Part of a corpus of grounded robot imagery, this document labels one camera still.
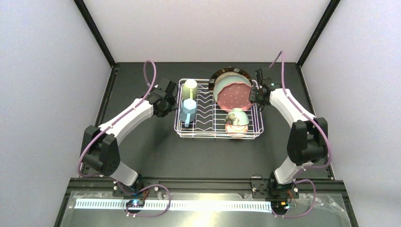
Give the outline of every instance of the wire dish rack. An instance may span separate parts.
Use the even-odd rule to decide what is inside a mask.
[[[225,129],[225,118],[227,111],[220,109],[219,105],[213,98],[213,94],[209,92],[208,79],[194,79],[198,83],[197,95],[197,112],[195,120],[185,127],[185,124],[180,120],[181,109],[181,90],[185,81],[181,79],[178,83],[178,109],[175,112],[174,130],[180,137],[189,138],[226,138],[226,139],[255,139],[263,132],[262,114],[256,105],[245,111],[249,118],[248,132],[237,133],[234,137],[228,134]]]

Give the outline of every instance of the light blue mug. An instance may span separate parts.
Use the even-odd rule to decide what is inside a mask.
[[[190,122],[195,120],[197,110],[196,101],[193,99],[185,99],[181,104],[180,109],[180,120],[185,123],[185,126],[188,127]]]

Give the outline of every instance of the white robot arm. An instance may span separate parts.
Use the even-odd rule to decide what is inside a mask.
[[[259,87],[252,87],[249,100],[259,105],[262,110],[266,105],[275,107],[285,118],[291,128],[287,144],[288,157],[283,164],[270,175],[269,191],[286,188],[305,170],[306,166],[327,157],[327,146],[320,132],[304,116],[314,119],[327,135],[327,122],[324,118],[316,118],[304,109],[292,96],[289,89],[280,83],[272,83],[271,79],[263,79],[262,70],[256,71]]]
[[[141,98],[135,99],[124,111],[99,127],[92,125],[87,127],[81,152],[95,136],[107,131],[91,146],[82,162],[127,186],[133,185],[138,178],[138,173],[121,161],[118,147],[121,141],[144,120],[153,115],[164,117],[177,109],[178,105],[173,96],[175,88],[174,82],[161,79],[159,85],[155,86],[136,108]]]

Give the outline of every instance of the bowl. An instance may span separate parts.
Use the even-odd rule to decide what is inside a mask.
[[[226,132],[229,136],[235,139],[244,137],[245,133],[248,132],[248,125],[234,126],[230,124],[225,125]]]
[[[227,114],[225,122],[234,126],[244,126],[249,124],[249,119],[241,108],[234,108]]]

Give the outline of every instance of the light green cup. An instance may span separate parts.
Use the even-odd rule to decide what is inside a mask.
[[[196,100],[198,95],[198,83],[194,79],[188,79],[181,90],[181,99],[193,99]]]

